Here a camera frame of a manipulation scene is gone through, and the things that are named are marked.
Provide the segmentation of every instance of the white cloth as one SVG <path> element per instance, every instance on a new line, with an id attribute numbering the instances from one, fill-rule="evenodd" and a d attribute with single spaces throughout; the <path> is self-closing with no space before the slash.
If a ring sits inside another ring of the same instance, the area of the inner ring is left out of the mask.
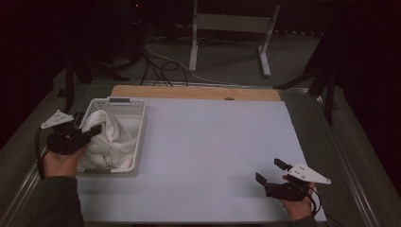
<path id="1" fill-rule="evenodd" d="M 82 124 L 82 131 L 101 124 L 102 133 L 92 138 L 89 148 L 82 154 L 78 166 L 83 168 L 129 168 L 132 164 L 137 137 L 105 111 L 93 112 Z"/>

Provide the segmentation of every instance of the table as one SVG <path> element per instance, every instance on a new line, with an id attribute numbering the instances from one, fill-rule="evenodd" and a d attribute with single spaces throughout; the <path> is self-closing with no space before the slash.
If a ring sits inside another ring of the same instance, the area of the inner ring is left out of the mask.
<path id="1" fill-rule="evenodd" d="M 189 70 L 196 71 L 198 57 L 198 29 L 209 30 L 229 30 L 266 33 L 265 42 L 259 45 L 259 58 L 263 70 L 263 76 L 271 75 L 266 50 L 270 42 L 271 34 L 277 18 L 280 5 L 276 4 L 270 18 L 250 17 L 250 16 L 233 16 L 219 14 L 198 13 L 198 0 L 194 0 L 194 17 L 192 26 L 192 47 L 189 60 Z"/>
<path id="2" fill-rule="evenodd" d="M 285 173 L 273 164 L 274 158 L 305 162 L 277 92 L 120 85 L 112 96 L 147 102 L 144 145 L 135 178 L 78 177 L 86 221 L 287 220 L 281 203 L 267 199 L 254 179 L 257 171 L 283 182 Z M 234 100 L 222 100 L 227 96 Z M 316 218 L 325 220 L 323 212 Z"/>

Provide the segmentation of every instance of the hand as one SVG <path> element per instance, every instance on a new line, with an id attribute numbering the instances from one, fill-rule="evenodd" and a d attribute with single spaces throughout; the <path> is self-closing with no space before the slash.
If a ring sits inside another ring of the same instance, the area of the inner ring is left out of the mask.
<path id="1" fill-rule="evenodd" d="M 68 155 L 58 154 L 49 150 L 43 158 L 44 176 L 75 177 L 77 174 L 79 157 L 88 147 L 89 144 Z"/>
<path id="2" fill-rule="evenodd" d="M 315 183 L 309 183 L 309 195 L 312 196 Z M 312 215 L 312 201 L 308 197 L 304 197 L 301 201 L 283 201 L 283 206 L 286 208 L 290 220 L 298 220 Z"/>

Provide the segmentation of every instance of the white plastic basket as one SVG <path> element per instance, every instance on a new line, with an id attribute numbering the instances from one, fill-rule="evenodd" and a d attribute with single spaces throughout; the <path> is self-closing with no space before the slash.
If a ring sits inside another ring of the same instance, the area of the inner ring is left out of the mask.
<path id="1" fill-rule="evenodd" d="M 83 122 L 93 112 L 103 110 L 107 114 L 114 115 L 117 120 L 126 127 L 132 137 L 137 136 L 137 143 L 133 153 L 133 160 L 129 168 L 77 168 L 77 175 L 82 177 L 134 177 L 138 166 L 139 153 L 142 148 L 144 130 L 146 125 L 146 103 L 145 101 L 133 100 L 130 98 L 95 98 L 91 101 Z"/>

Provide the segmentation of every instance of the brown wooden surface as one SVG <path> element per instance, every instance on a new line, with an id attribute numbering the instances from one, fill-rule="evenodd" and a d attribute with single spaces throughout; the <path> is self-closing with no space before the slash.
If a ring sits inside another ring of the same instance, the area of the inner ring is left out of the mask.
<path id="1" fill-rule="evenodd" d="M 210 87 L 116 85 L 112 96 L 281 101 L 274 90 Z"/>

